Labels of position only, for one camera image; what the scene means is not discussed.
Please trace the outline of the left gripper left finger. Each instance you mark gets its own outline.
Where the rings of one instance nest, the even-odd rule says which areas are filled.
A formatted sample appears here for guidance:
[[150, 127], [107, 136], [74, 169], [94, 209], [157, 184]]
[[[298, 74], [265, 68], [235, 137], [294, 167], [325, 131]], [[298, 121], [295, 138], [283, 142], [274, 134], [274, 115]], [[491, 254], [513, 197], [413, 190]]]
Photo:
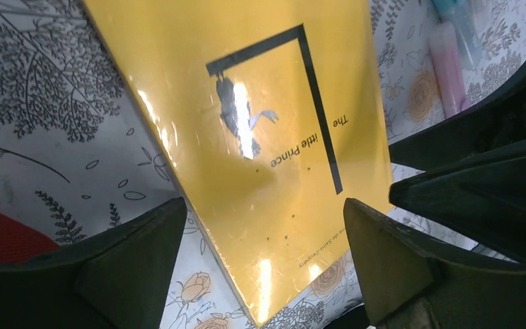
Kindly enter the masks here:
[[0, 328], [158, 328], [186, 216], [178, 197], [57, 251], [0, 264]]

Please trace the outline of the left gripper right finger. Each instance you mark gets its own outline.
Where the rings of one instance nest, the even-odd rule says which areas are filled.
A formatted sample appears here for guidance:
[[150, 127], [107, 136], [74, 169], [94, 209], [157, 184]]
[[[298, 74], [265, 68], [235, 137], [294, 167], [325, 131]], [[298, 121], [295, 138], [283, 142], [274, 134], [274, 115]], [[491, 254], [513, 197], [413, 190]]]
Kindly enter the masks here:
[[364, 307], [377, 328], [526, 328], [526, 265], [445, 243], [346, 199]]

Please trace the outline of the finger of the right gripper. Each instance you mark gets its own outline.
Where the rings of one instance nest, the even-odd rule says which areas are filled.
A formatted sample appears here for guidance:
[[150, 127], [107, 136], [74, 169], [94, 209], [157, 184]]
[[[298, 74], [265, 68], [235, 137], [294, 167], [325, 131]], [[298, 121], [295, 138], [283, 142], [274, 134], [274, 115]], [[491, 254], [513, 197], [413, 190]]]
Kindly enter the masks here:
[[526, 140], [394, 183], [389, 199], [526, 263]]
[[429, 171], [526, 139], [526, 61], [479, 103], [389, 146], [395, 164]]

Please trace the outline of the red backpack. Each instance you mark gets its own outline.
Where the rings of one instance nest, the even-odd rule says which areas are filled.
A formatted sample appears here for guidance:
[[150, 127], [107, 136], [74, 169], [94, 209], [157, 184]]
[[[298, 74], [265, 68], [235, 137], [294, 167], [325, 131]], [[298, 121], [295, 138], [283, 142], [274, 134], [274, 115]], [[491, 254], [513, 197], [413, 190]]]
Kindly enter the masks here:
[[0, 264], [20, 264], [58, 249], [48, 236], [0, 213]]

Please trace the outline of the yellow notebook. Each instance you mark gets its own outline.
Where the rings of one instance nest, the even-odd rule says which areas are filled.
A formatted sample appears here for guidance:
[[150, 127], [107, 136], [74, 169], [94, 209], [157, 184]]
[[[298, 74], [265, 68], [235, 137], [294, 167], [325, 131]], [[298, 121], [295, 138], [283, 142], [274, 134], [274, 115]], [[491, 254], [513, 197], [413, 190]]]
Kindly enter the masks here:
[[255, 325], [390, 210], [367, 1], [84, 5]]

